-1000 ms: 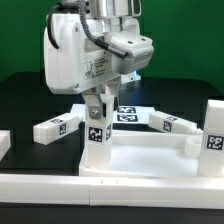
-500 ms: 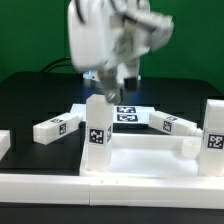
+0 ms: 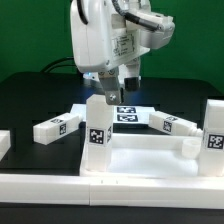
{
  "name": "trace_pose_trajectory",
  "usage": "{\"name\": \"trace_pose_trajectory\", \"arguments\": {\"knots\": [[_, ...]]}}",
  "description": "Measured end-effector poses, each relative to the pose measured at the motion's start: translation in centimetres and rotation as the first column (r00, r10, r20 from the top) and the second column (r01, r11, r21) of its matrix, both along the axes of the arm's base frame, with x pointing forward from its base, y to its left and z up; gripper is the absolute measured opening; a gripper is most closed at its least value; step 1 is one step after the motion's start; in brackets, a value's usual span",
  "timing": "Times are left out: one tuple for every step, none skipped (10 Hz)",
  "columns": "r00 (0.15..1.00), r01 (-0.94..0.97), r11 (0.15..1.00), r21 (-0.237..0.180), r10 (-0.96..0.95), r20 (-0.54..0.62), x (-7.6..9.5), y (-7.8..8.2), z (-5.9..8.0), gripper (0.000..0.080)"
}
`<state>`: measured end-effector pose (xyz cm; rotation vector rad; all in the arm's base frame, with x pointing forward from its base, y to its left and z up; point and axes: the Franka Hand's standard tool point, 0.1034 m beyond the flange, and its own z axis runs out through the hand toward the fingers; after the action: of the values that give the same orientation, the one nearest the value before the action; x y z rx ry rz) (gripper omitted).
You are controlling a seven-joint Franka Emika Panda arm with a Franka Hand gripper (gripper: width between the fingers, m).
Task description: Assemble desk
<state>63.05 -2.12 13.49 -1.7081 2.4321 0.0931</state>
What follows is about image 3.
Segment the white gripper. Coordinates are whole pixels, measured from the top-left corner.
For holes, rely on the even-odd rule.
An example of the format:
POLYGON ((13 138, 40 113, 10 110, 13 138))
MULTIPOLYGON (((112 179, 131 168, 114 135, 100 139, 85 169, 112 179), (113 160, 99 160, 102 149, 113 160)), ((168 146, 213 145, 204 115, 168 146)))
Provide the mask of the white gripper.
POLYGON ((100 72, 107 104, 120 104, 118 70, 125 64, 126 91, 140 87, 140 56, 149 48, 139 45, 139 29, 127 27, 111 0, 73 0, 70 22, 74 61, 82 73, 100 72))

